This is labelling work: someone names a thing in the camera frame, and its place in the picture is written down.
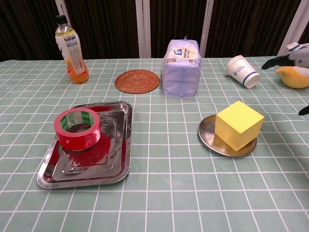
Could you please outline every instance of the plush penguin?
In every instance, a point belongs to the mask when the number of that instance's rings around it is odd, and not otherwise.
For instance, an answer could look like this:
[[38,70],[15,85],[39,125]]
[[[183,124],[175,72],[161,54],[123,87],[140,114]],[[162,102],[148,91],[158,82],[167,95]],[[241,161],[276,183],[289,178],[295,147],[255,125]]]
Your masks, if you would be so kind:
[[[291,88],[305,88],[309,86],[309,43],[292,43],[287,45],[289,54],[268,60],[262,69],[276,65],[281,68],[276,70],[282,81]],[[303,108],[299,115],[309,114],[309,106]]]
[[305,88],[309,86],[309,68],[283,66],[277,69],[276,73],[288,87]]

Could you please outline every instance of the paper cup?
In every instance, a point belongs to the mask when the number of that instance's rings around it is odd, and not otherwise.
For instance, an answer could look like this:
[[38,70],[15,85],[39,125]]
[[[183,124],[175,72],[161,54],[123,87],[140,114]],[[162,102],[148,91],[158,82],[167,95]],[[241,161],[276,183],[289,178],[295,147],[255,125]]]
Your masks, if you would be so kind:
[[260,81],[260,75],[242,55],[236,56],[228,62],[226,72],[247,88],[255,86]]

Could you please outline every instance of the dark curtain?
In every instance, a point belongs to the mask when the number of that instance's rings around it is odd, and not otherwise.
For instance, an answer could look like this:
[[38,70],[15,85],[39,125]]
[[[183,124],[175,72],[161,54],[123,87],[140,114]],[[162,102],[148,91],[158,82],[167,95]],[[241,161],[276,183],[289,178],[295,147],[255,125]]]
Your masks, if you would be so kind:
[[151,0],[151,55],[162,58],[170,40],[196,40],[200,44],[206,0]]
[[62,59],[55,0],[0,0],[0,59]]
[[84,59],[138,58],[135,0],[66,0]]
[[214,0],[205,57],[277,55],[300,0]]
[[309,43],[309,23],[307,23],[307,26],[306,26],[303,34],[301,35],[298,43],[299,44]]

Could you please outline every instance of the plastic bottle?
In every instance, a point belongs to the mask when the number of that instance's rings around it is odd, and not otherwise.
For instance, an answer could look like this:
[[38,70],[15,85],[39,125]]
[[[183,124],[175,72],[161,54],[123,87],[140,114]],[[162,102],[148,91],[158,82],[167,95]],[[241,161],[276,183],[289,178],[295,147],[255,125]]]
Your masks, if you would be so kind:
[[76,84],[85,83],[89,78],[89,72],[83,60],[79,37],[68,25],[65,15],[56,16],[56,23],[56,43],[67,65],[69,77]]

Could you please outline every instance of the yellow sponge block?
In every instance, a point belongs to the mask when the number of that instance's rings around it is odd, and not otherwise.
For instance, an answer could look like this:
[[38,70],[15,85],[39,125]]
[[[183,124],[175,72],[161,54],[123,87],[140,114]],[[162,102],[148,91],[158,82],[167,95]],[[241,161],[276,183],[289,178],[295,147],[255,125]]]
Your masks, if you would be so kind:
[[237,101],[217,114],[215,134],[238,151],[258,136],[263,121],[263,115]]

